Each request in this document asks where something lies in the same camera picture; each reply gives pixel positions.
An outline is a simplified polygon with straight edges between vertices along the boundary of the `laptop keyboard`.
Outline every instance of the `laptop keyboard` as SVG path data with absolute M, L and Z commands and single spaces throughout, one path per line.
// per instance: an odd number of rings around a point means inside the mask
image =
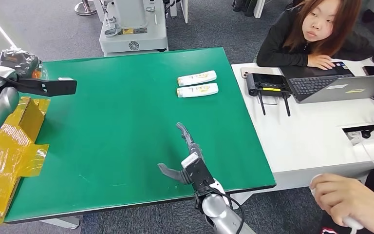
M 290 83 L 298 95 L 314 94 L 323 89 L 339 77 L 311 77 L 311 78 L 294 78 Z

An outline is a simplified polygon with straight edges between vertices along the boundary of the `yellow tape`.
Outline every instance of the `yellow tape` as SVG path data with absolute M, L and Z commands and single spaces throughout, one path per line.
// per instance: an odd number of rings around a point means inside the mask
M 22 97 L 0 128 L 0 223 L 20 176 L 37 176 L 49 145 L 35 145 L 49 100 Z
M 267 90 L 267 91 L 281 91 L 280 89 L 276 89 L 276 88 L 263 88 L 263 90 Z

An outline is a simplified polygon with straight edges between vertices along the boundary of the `smartphone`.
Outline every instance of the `smartphone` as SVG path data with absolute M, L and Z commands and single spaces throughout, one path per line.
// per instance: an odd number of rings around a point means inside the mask
M 365 71 L 366 75 L 373 76 L 374 75 L 374 66 L 364 66 L 363 70 Z

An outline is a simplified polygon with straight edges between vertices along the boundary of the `human hand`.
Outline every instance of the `human hand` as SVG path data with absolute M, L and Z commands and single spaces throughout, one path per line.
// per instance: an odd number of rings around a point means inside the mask
M 356 179 L 322 174 L 313 179 L 315 200 L 340 225 L 351 217 L 374 233 L 374 192 Z
M 328 70 L 332 69 L 335 65 L 332 63 L 332 59 L 327 55 L 311 54 L 307 56 L 307 66 Z

